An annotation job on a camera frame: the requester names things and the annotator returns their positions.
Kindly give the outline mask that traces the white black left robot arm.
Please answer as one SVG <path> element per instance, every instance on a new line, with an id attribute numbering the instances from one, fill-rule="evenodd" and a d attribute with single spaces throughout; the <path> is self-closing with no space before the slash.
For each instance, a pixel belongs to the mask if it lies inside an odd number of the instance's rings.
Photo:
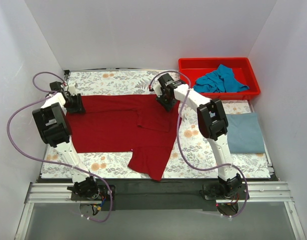
<path id="1" fill-rule="evenodd" d="M 64 110 L 73 114 L 86 112 L 81 94 L 56 93 L 41 108 L 32 111 L 42 141 L 52 147 L 62 163 L 70 168 L 73 187 L 68 189 L 81 198 L 94 200 L 100 195 L 96 179 L 82 163 L 72 142 L 72 129 Z"/>

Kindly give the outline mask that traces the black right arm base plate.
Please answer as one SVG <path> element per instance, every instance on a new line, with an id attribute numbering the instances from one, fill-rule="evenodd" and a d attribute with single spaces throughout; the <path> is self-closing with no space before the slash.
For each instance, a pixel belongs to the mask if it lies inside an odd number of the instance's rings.
<path id="1" fill-rule="evenodd" d="M 203 184 L 200 194 L 206 200 L 244 200 L 247 196 L 244 183 L 240 187 L 229 189 L 224 184 L 215 181 Z"/>

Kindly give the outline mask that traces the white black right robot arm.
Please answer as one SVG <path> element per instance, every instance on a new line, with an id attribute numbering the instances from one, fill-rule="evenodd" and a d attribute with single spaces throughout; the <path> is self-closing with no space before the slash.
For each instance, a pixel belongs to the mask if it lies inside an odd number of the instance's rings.
<path id="1" fill-rule="evenodd" d="M 155 83 L 154 86 L 149 87 L 149 91 L 156 94 L 156 100 L 168 111 L 173 108 L 177 101 L 182 102 L 176 125 L 176 141 L 180 155 L 185 163 L 194 170 L 207 172 L 217 169 L 220 194 L 226 198 L 235 196 L 242 186 L 243 173 L 237 166 L 233 165 L 228 144 L 229 123 L 222 101 L 205 97 L 180 80 L 165 87 Z M 216 160 L 216 166 L 198 168 L 190 164 L 184 156 L 179 136 L 184 106 L 188 106 L 196 112 L 199 132 L 209 142 Z"/>

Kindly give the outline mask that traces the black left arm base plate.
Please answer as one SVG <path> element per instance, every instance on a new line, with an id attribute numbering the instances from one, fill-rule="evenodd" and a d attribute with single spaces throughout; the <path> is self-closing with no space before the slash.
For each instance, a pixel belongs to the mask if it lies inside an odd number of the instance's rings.
<path id="1" fill-rule="evenodd" d="M 79 196 L 77 193 L 72 192 L 70 200 L 72 201 L 102 201 L 102 200 L 110 200 L 110 192 L 112 195 L 112 199 L 115 199 L 115 191 L 116 186 L 110 184 L 110 190 L 104 184 L 99 184 L 98 189 L 93 193 L 87 193 L 87 195 Z"/>

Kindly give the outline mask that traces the red t shirt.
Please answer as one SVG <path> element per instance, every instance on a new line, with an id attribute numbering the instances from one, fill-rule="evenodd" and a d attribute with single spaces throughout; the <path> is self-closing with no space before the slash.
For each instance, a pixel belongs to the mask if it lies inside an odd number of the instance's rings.
<path id="1" fill-rule="evenodd" d="M 178 107 L 154 94 L 82 96 L 85 113 L 67 113 L 78 153 L 132 152 L 128 167 L 161 181 L 177 136 Z"/>

